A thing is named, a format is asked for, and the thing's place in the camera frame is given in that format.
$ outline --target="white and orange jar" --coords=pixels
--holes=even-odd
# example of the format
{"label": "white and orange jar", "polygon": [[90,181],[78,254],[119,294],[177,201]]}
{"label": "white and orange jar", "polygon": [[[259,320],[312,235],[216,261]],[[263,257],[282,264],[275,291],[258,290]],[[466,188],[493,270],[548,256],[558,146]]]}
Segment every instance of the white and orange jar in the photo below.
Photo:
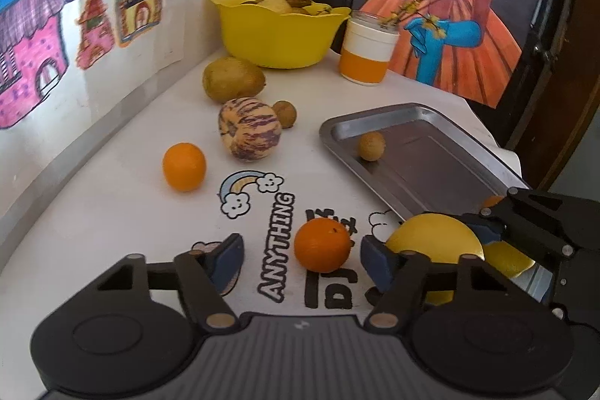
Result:
{"label": "white and orange jar", "polygon": [[362,85],[379,84],[398,42],[398,27],[382,25],[383,18],[353,11],[341,50],[340,74]]}

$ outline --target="red dress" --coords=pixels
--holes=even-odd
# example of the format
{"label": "red dress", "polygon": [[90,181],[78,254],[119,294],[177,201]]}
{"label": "red dress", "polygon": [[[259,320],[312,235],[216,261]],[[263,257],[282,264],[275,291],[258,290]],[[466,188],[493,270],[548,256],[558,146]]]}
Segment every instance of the red dress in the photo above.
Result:
{"label": "red dress", "polygon": [[[362,10],[389,16],[408,1],[411,0],[368,0]],[[425,10],[440,19],[476,21],[484,34],[476,48],[444,46],[434,85],[496,107],[521,56],[521,48],[491,10],[490,3],[491,0],[440,0]],[[418,64],[419,59],[410,44],[410,33],[401,29],[389,69],[414,79]]]}

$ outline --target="wooden door frame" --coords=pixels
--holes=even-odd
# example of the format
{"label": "wooden door frame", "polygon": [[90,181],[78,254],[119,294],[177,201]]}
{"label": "wooden door frame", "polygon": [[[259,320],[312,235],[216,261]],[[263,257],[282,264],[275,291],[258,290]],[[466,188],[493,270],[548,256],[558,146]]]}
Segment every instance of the wooden door frame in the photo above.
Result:
{"label": "wooden door frame", "polygon": [[[590,60],[585,56],[587,52],[593,52],[590,51],[593,38],[590,40],[589,36],[593,34],[590,27],[593,28],[595,22],[590,22],[591,19],[600,19],[600,3],[594,6],[590,0],[574,0],[563,37],[565,42],[559,48],[556,63],[552,70],[542,74],[531,103],[509,140],[508,147],[521,159],[523,177],[533,187],[550,187],[600,105],[600,58]],[[588,33],[588,38],[581,34],[582,29]],[[574,73],[584,77],[581,83],[585,89],[557,110],[553,101],[556,103],[564,93]],[[568,114],[568,119],[558,120],[558,115],[563,113]]]}

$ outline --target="yellow bowl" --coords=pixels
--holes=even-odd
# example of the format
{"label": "yellow bowl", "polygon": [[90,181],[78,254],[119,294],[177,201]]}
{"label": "yellow bowl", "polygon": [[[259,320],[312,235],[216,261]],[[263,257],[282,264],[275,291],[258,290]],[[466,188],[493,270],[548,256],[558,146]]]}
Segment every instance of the yellow bowl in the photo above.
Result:
{"label": "yellow bowl", "polygon": [[227,51],[268,68],[292,69],[319,63],[334,40],[349,7],[331,9],[327,4],[305,7],[310,13],[331,9],[330,14],[278,14],[254,0],[210,0],[219,8],[221,35]]}

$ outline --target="white wall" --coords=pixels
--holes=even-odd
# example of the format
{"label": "white wall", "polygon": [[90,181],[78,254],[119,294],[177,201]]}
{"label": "white wall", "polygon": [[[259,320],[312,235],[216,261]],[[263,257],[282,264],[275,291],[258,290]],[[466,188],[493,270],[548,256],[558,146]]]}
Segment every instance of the white wall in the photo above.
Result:
{"label": "white wall", "polygon": [[[211,3],[165,0],[161,24],[127,48],[116,46],[84,72],[74,62],[80,36],[74,20],[80,15],[83,1],[66,4],[62,11],[70,61],[67,73],[48,100],[14,127],[0,130],[0,248],[3,236],[8,233],[7,226],[2,225],[2,217],[14,210],[11,206],[17,198],[65,148],[102,122],[109,111],[137,87],[144,84],[143,100],[152,100],[170,82],[175,82],[221,46],[218,12]],[[114,29],[114,0],[104,2],[109,5],[107,14]],[[181,61],[167,66],[177,60]],[[113,119],[120,117],[124,117],[121,112],[111,114]],[[111,122],[114,127],[118,127],[118,123],[118,120]],[[32,198],[42,195],[46,186],[36,183]],[[27,199],[25,205],[31,206],[31,202]],[[14,215],[10,220],[14,226]]]}
{"label": "white wall", "polygon": [[600,110],[550,190],[600,202]]}

